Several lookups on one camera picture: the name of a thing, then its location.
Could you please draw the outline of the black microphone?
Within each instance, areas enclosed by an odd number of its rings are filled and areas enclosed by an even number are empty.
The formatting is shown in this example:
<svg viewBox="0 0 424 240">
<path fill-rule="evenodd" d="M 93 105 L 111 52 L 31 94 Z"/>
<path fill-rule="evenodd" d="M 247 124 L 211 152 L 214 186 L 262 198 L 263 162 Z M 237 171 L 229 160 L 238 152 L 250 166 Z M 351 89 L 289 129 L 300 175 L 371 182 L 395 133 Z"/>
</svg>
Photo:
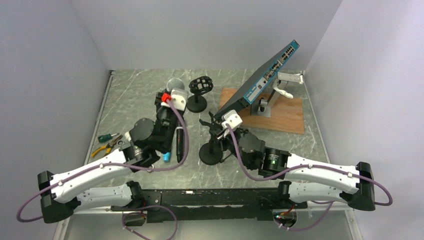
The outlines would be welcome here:
<svg viewBox="0 0 424 240">
<path fill-rule="evenodd" d="M 177 127 L 175 129 L 175 134 L 176 134 L 176 159 L 177 159 L 177 162 L 180 163 L 183 160 L 184 151 L 185 151 L 185 143 L 184 143 L 185 134 L 184 134 L 184 129 L 180 122 L 177 124 Z"/>
</svg>

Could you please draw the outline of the black clip microphone stand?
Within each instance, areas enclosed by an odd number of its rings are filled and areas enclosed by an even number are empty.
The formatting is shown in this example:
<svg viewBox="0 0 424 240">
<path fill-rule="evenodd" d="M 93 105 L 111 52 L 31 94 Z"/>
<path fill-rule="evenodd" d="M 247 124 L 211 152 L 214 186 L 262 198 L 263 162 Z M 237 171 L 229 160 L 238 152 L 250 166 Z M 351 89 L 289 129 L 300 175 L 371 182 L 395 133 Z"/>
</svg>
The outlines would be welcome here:
<svg viewBox="0 0 424 240">
<path fill-rule="evenodd" d="M 214 137 L 200 147 L 198 155 L 200 161 L 208 166 L 217 165 L 223 159 L 223 151 Z"/>
</svg>

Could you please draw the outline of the blue microphone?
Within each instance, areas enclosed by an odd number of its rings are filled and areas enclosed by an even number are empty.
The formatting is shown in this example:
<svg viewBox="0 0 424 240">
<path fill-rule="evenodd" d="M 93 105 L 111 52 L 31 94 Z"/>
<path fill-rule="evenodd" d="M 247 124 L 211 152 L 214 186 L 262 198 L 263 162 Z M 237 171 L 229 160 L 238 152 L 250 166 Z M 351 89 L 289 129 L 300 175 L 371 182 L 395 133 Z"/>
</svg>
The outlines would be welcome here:
<svg viewBox="0 0 424 240">
<path fill-rule="evenodd" d="M 172 153 L 167 152 L 167 153 L 163 154 L 162 157 L 163 157 L 162 159 L 165 163 L 169 163 L 171 161 Z"/>
</svg>

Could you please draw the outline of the black round base stand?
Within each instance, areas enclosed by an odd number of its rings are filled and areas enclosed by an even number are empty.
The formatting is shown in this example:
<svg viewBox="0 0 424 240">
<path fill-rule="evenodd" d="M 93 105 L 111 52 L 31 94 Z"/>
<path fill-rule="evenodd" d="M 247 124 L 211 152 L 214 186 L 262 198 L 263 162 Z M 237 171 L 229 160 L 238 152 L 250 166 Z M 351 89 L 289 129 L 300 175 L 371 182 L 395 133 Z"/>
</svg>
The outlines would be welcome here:
<svg viewBox="0 0 424 240">
<path fill-rule="evenodd" d="M 203 112 L 207 107 L 207 100 L 203 95 L 213 90 L 213 80 L 209 76 L 201 76 L 192 80 L 188 87 L 192 96 L 187 100 L 187 109 L 192 113 Z"/>
</svg>

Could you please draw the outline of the silver head glitter microphone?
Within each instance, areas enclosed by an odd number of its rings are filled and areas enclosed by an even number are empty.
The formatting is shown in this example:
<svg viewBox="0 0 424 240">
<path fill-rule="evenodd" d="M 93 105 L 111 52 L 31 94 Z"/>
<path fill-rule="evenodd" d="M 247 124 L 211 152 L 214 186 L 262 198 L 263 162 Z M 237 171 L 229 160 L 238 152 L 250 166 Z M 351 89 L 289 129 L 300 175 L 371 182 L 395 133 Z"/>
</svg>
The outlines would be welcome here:
<svg viewBox="0 0 424 240">
<path fill-rule="evenodd" d="M 165 92 L 171 94 L 173 90 L 184 91 L 185 85 L 184 82 L 180 78 L 171 78 L 167 81 Z"/>
</svg>

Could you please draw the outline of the black tripod shock mount stand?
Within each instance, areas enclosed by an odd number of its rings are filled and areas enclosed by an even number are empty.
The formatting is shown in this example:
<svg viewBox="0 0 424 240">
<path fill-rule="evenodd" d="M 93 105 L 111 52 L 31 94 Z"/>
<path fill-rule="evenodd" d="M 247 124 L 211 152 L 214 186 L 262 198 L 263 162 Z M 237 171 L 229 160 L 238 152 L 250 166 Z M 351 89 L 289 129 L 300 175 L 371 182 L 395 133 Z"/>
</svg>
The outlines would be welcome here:
<svg viewBox="0 0 424 240">
<path fill-rule="evenodd" d="M 210 122 L 206 122 L 202 119 L 199 119 L 199 122 L 202 126 L 206 126 L 209 128 L 208 132 L 210 135 L 210 138 L 215 138 L 218 142 L 223 136 L 224 136 L 224 129 L 223 127 L 214 119 L 214 114 L 212 112 L 208 112 L 208 115 L 210 117 Z M 220 163 L 223 163 L 228 157 L 222 157 L 222 160 Z"/>
</svg>

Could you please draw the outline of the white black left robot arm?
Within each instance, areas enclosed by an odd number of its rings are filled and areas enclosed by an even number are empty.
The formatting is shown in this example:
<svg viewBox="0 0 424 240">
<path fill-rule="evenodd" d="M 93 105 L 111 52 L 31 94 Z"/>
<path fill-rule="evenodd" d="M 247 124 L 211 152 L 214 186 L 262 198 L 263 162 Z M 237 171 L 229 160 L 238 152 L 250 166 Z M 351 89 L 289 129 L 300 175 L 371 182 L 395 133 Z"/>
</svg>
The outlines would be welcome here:
<svg viewBox="0 0 424 240">
<path fill-rule="evenodd" d="M 97 185 L 138 171 L 163 171 L 153 165 L 160 160 L 158 153 L 171 151 L 177 125 L 185 124 L 184 112 L 185 104 L 162 102 L 156 120 L 138 120 L 128 132 L 129 139 L 118 149 L 74 170 L 39 173 L 41 219 L 50 224 L 86 209 L 114 206 L 137 210 L 144 207 L 146 198 L 136 181 L 115 187 Z"/>
</svg>

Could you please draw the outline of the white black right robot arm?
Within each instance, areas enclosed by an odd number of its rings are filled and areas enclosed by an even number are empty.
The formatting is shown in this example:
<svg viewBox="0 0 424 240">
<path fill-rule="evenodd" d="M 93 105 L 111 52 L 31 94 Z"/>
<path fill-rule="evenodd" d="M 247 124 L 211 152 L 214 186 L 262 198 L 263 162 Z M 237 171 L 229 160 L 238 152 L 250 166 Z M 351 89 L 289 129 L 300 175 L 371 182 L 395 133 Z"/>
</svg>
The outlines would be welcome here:
<svg viewBox="0 0 424 240">
<path fill-rule="evenodd" d="M 287 208 L 303 202 L 340 202 L 361 211 L 376 209 L 371 165 L 335 165 L 267 147 L 247 130 L 226 128 L 220 141 L 255 181 L 279 180 L 276 203 Z"/>
</svg>

